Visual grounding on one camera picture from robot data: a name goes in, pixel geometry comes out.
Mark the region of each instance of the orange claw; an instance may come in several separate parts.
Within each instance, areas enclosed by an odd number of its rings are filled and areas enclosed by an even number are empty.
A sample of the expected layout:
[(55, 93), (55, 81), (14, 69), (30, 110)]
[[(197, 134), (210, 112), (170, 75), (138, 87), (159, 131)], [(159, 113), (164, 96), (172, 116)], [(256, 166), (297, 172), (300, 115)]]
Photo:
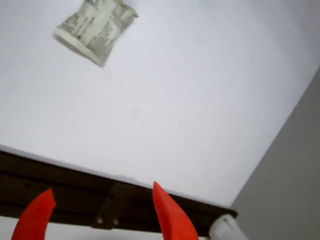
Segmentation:
[(164, 240), (198, 240), (187, 214), (157, 183), (153, 184), (153, 203)]
[(44, 240), (47, 224), (55, 207), (51, 188), (38, 195), (23, 211), (12, 240)]

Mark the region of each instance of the screw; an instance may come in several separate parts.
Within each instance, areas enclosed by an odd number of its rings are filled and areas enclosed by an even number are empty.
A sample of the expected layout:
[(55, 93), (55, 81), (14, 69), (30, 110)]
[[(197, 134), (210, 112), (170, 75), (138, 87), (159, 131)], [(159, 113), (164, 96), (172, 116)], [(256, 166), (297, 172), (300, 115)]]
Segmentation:
[(102, 217), (98, 217), (97, 220), (96, 220), (96, 222), (97, 222), (98, 224), (102, 224), (102, 223), (104, 222), (104, 220), (102, 219)]
[(114, 224), (115, 226), (117, 226), (117, 225), (119, 224), (118, 219), (115, 218), (115, 219), (113, 220), (113, 224)]

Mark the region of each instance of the white wall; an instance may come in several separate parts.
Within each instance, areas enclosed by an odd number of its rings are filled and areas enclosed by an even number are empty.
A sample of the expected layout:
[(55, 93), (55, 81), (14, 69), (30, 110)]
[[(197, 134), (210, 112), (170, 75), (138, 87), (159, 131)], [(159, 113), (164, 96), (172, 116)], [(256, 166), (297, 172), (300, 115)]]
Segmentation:
[(233, 207), (252, 240), (320, 238), (320, 70)]
[(229, 206), (319, 65), (318, 25), (297, 23), (318, 6), (131, 0), (99, 68), (52, 37), (80, 2), (2, 4), (2, 148)]

